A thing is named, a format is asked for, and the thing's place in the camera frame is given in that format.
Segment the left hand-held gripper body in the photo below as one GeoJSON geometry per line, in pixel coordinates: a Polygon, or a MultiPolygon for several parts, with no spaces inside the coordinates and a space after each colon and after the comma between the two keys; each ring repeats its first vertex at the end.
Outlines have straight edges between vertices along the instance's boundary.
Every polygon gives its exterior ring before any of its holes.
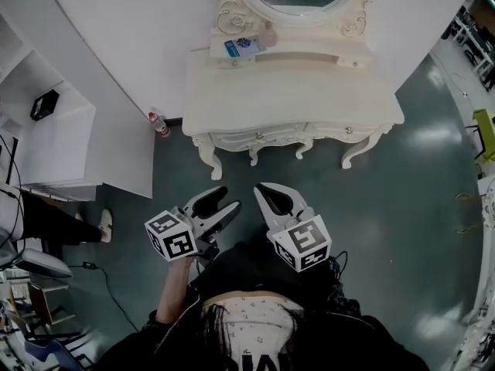
{"type": "Polygon", "coordinates": [[[145,229],[152,246],[168,262],[184,257],[211,262],[220,253],[216,240],[201,237],[193,221],[176,206],[145,222],[145,229]]]}

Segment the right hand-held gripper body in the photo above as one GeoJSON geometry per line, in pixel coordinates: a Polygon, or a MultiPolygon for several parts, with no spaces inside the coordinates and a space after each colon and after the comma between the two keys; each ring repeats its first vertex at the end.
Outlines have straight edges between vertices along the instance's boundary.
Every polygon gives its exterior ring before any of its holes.
{"type": "Polygon", "coordinates": [[[329,257],[332,239],[320,215],[309,218],[309,210],[289,220],[284,229],[268,231],[275,252],[293,270],[300,273],[329,257]]]}

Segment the small beige round object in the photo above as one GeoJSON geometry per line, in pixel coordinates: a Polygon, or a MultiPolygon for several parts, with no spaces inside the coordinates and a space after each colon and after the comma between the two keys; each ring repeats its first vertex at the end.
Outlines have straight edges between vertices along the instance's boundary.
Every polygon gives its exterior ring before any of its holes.
{"type": "Polygon", "coordinates": [[[264,48],[270,48],[276,45],[278,41],[278,34],[271,22],[267,21],[264,23],[264,27],[261,29],[259,34],[259,40],[264,48]]]}

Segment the person's left forearm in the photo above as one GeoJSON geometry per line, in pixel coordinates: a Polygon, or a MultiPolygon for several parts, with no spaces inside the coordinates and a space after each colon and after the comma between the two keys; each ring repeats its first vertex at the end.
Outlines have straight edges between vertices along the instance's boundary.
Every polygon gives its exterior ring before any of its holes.
{"type": "Polygon", "coordinates": [[[193,260],[193,257],[184,257],[170,263],[156,309],[155,320],[157,322],[172,324],[182,314],[193,260]]]}

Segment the red-capped plastic bottle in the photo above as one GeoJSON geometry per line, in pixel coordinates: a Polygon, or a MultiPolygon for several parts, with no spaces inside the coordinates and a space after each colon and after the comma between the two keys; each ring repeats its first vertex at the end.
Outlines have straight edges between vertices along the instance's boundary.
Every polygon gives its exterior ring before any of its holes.
{"type": "Polygon", "coordinates": [[[161,137],[167,137],[169,135],[169,128],[164,121],[164,119],[159,116],[156,112],[150,111],[148,113],[148,119],[150,123],[153,125],[155,131],[161,136],[161,137]]]}

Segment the cream carved dressing table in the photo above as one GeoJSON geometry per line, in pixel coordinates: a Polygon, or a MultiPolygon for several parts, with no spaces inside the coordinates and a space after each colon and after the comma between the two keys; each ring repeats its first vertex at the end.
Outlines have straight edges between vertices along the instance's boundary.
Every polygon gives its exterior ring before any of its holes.
{"type": "Polygon", "coordinates": [[[372,149],[405,116],[375,66],[365,33],[355,39],[314,28],[281,29],[275,46],[229,57],[224,42],[257,36],[210,33],[210,45],[189,55],[183,133],[197,147],[213,180],[222,177],[217,150],[245,151],[251,164],[266,147],[297,145],[302,158],[315,141],[349,145],[341,166],[372,149]]]}

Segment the person's black jacket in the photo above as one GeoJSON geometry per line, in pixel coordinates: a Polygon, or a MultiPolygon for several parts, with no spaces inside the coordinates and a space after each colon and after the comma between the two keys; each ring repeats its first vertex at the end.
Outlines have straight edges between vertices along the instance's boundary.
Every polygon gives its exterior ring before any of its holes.
{"type": "Polygon", "coordinates": [[[227,371],[219,339],[205,332],[203,304],[222,294],[264,293],[303,307],[288,344],[292,371],[429,371],[376,318],[314,309],[312,268],[294,271],[265,240],[238,243],[189,278],[175,323],[157,322],[156,308],[140,331],[103,354],[94,371],[227,371]]]}

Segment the person's white floral top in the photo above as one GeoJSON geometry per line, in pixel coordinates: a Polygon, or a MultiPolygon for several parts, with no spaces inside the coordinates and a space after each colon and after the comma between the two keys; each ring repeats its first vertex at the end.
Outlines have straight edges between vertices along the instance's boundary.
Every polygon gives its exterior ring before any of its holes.
{"type": "Polygon", "coordinates": [[[227,371],[292,371],[288,344],[303,307],[276,294],[222,294],[202,307],[227,371]]]}

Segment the white shelf cabinet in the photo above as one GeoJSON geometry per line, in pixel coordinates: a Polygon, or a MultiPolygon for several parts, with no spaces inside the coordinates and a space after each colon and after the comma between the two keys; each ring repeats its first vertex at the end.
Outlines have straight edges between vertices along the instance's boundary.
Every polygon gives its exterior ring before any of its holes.
{"type": "Polygon", "coordinates": [[[62,200],[93,200],[103,184],[150,198],[154,141],[140,113],[94,105],[0,8],[0,182],[62,200]],[[50,90],[54,112],[32,120],[50,90]]]}

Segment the wooden stool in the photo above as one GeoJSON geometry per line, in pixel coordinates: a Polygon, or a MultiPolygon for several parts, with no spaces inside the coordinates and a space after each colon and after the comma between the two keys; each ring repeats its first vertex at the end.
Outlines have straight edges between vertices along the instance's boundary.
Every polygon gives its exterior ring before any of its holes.
{"type": "Polygon", "coordinates": [[[28,283],[29,299],[36,317],[46,326],[53,327],[76,318],[61,302],[67,296],[70,286],[58,280],[28,283]]]}

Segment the blue flat packet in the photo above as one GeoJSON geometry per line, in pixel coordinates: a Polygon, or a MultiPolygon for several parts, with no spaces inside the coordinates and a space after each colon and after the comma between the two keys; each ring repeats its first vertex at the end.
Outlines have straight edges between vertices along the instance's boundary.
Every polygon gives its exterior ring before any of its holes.
{"type": "Polygon", "coordinates": [[[263,46],[257,36],[241,37],[224,42],[229,57],[246,58],[264,52],[263,46]]]}

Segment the blue chair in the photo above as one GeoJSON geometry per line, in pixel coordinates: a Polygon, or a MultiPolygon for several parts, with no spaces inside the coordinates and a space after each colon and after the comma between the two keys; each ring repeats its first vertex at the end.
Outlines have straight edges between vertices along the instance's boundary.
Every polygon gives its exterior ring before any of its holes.
{"type": "Polygon", "coordinates": [[[40,362],[45,362],[49,355],[54,355],[58,365],[66,371],[85,371],[71,352],[59,341],[52,340],[45,345],[38,345],[31,341],[24,342],[25,351],[40,362]]]}

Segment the black box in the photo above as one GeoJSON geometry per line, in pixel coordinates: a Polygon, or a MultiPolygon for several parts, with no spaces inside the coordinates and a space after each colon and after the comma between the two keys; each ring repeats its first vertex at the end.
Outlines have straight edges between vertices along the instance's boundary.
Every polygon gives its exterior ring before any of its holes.
{"type": "Polygon", "coordinates": [[[39,121],[51,115],[56,107],[60,94],[55,90],[50,90],[36,98],[30,111],[30,117],[34,121],[39,121]]]}

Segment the white carved furniture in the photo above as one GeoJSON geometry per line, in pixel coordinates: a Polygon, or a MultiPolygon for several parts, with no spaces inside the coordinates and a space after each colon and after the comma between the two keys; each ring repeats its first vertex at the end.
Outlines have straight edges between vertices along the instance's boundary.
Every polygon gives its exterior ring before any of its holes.
{"type": "Polygon", "coordinates": [[[478,181],[483,252],[473,310],[449,371],[495,371],[495,174],[478,181]]]}

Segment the green stand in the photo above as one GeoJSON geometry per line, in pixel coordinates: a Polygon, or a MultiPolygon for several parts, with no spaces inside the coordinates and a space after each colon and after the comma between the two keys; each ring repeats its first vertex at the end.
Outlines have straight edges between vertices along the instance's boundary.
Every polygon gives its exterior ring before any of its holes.
{"type": "Polygon", "coordinates": [[[489,109],[475,110],[473,119],[479,128],[480,140],[483,144],[483,158],[495,162],[495,112],[489,109]]]}

